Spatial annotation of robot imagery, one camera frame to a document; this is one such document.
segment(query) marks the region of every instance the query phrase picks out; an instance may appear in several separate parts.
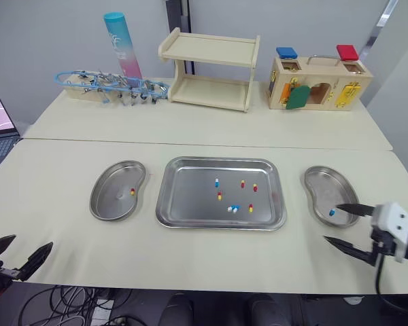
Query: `green door piece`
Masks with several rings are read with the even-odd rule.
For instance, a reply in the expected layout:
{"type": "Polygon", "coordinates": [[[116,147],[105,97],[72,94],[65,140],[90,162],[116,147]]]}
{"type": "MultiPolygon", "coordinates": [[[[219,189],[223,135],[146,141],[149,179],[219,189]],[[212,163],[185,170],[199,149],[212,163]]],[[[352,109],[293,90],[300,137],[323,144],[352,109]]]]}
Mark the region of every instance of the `green door piece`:
{"type": "Polygon", "coordinates": [[[291,110],[304,107],[309,95],[310,87],[308,86],[304,85],[294,88],[288,98],[286,109],[291,110]]]}

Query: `robotic arm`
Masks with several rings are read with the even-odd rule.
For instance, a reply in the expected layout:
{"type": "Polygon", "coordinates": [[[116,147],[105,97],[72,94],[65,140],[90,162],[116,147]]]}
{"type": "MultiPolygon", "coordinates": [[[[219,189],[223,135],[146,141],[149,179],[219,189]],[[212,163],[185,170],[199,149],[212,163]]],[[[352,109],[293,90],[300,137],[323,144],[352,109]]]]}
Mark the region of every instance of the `robotic arm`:
{"type": "Polygon", "coordinates": [[[336,206],[350,214],[372,216],[373,240],[372,251],[354,248],[352,243],[325,236],[334,247],[345,254],[361,259],[375,266],[379,254],[394,256],[398,262],[408,259],[408,213],[395,202],[377,205],[376,207],[361,204],[341,204],[336,206]]]}
{"type": "MultiPolygon", "coordinates": [[[[2,254],[15,239],[15,235],[5,236],[0,238],[0,254],[2,254]]],[[[14,280],[27,280],[37,269],[46,261],[53,247],[53,242],[45,244],[38,248],[21,268],[13,270],[3,267],[3,262],[0,260],[0,295],[11,286],[14,280]]]]}

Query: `handle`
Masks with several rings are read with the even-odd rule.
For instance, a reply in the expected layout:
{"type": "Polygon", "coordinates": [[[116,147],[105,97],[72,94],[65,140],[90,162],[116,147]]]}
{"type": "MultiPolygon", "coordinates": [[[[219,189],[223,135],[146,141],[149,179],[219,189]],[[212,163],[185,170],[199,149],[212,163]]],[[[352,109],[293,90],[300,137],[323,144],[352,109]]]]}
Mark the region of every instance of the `handle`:
{"type": "Polygon", "coordinates": [[[337,58],[336,56],[323,56],[321,54],[314,54],[313,56],[310,56],[307,60],[307,65],[309,65],[310,60],[313,58],[326,58],[326,59],[334,59],[336,60],[335,66],[337,66],[339,64],[339,62],[341,61],[340,58],[337,58]]]}

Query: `pink and blue bottle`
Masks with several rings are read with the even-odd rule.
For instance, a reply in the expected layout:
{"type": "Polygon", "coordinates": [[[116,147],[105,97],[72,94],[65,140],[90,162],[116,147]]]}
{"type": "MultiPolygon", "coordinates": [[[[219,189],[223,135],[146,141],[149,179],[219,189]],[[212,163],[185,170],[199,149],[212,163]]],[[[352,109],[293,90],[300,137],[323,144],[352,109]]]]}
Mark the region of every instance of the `pink and blue bottle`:
{"type": "Polygon", "coordinates": [[[141,79],[141,69],[137,63],[124,14],[122,12],[110,12],[104,15],[104,22],[106,23],[107,31],[120,62],[122,72],[127,77],[141,79]]]}

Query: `stainless steel tray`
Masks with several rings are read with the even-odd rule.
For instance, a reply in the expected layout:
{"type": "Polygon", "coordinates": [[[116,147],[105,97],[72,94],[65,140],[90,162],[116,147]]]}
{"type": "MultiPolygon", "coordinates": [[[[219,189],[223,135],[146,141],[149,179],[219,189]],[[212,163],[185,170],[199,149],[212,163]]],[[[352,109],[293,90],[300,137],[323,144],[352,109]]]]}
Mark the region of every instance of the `stainless steel tray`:
{"type": "Polygon", "coordinates": [[[359,216],[338,209],[330,216],[330,210],[338,204],[358,204],[358,197],[343,175],[327,166],[312,166],[304,174],[304,182],[312,197],[316,217],[326,225],[347,228],[354,225],[359,216]]]}
{"type": "Polygon", "coordinates": [[[177,228],[276,230],[286,220],[286,209],[277,168],[269,161],[180,157],[166,166],[156,216],[177,228]],[[234,213],[230,206],[240,207],[234,213]]]}
{"type": "Polygon", "coordinates": [[[90,212],[104,221],[129,216],[136,208],[137,195],[145,173],[143,165],[136,161],[123,161],[110,166],[92,189],[90,212]]]}

